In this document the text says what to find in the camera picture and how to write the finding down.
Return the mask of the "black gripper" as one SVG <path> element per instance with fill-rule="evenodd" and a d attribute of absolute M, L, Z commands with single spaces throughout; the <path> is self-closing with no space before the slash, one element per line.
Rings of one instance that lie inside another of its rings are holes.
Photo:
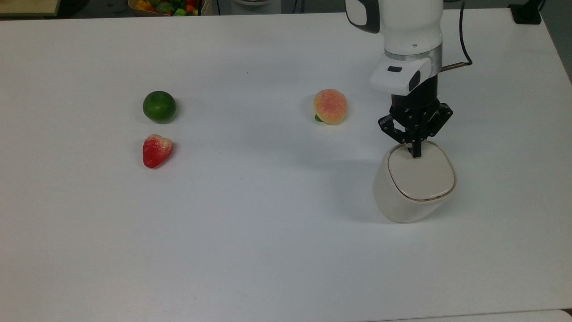
<path fill-rule="evenodd" d="M 437 99 L 438 76 L 417 86 L 409 95 L 392 94 L 390 114 L 378 120 L 381 130 L 399 144 L 412 146 L 412 157 L 422 156 L 422 143 L 435 137 L 451 118 L 451 108 Z M 406 116 L 406 110 L 412 115 Z"/>

